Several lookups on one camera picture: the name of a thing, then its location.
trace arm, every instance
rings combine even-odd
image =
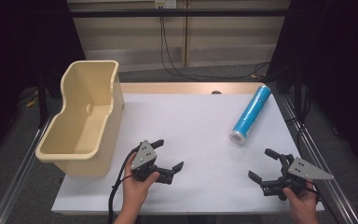
[[[132,175],[131,163],[135,158],[136,153],[133,153],[127,161],[124,178]],[[151,174],[145,182],[137,181],[135,178],[128,177],[124,179],[124,192],[123,192],[123,205],[121,212],[116,218],[114,224],[130,224],[134,223],[139,211],[141,210],[142,204],[145,202],[147,192],[150,186],[158,179],[159,173],[155,172]]]
[[[307,188],[313,189],[310,182],[307,182]],[[307,190],[303,190],[300,194],[289,189],[283,189],[284,195],[290,202],[290,213],[296,224],[318,224],[316,217],[316,194]]]

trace blue foam roll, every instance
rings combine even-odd
[[[251,102],[232,129],[232,132],[229,135],[231,141],[241,146],[244,145],[251,128],[255,124],[258,114],[260,114],[261,109],[263,109],[264,104],[270,95],[271,90],[267,86],[261,86],[257,89]]]

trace white table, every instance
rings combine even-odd
[[[144,139],[165,140],[164,146],[156,149],[158,167],[171,169],[180,161],[185,165],[171,185],[154,184],[150,188],[140,215],[289,211],[287,201],[263,196],[261,188],[247,176],[249,170],[264,180],[275,180],[282,175],[281,164],[264,154],[267,147],[298,156],[273,95],[268,98],[244,147],[228,137],[260,83],[140,85],[122,84],[125,108],[107,176],[66,176],[52,211],[67,215],[106,214],[119,168],[130,150]],[[141,93],[141,88],[148,94],[129,93]],[[213,90],[235,94],[203,94]],[[120,210],[121,203],[122,187],[115,196],[114,211]],[[320,203],[317,210],[324,210]]]

